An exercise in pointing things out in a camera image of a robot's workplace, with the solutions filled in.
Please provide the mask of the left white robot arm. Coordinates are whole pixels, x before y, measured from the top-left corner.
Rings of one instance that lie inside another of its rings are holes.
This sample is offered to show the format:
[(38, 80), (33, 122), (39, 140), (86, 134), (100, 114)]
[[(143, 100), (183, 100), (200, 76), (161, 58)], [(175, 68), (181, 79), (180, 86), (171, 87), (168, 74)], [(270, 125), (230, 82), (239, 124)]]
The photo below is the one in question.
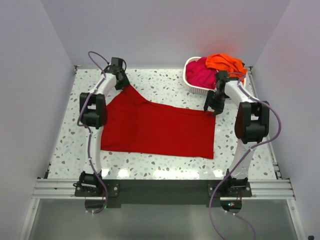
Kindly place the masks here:
[(126, 69), (124, 59), (112, 57), (94, 87), (79, 97), (77, 125), (86, 129), (86, 160), (79, 181), (86, 185), (86, 191), (92, 196), (99, 196), (104, 190), (104, 184), (99, 180), (102, 170), (101, 138), (108, 118), (106, 97), (112, 89), (122, 90), (130, 84)]

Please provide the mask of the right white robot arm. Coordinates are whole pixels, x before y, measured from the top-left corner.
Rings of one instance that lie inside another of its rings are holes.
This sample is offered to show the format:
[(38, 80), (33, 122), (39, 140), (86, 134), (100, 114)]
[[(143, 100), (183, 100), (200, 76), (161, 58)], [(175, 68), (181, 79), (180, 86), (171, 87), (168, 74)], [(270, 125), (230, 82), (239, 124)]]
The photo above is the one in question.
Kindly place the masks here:
[(225, 193), (233, 197), (247, 188), (255, 147), (269, 134), (270, 109), (268, 102), (254, 100), (243, 88), (240, 78), (231, 76), (226, 70), (216, 73), (215, 84), (216, 90), (207, 93), (203, 111), (211, 108), (214, 116), (221, 114), (226, 98), (237, 106), (234, 133), (238, 141), (235, 155), (226, 176), (215, 187), (219, 194)]

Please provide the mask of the red t shirt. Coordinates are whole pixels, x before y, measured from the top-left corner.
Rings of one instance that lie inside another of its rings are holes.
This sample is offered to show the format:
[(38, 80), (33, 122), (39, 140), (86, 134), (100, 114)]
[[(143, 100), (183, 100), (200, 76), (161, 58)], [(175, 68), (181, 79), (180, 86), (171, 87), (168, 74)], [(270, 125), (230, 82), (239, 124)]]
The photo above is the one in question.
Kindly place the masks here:
[(213, 159), (216, 119), (210, 112), (145, 99), (131, 85), (106, 106), (103, 151)]

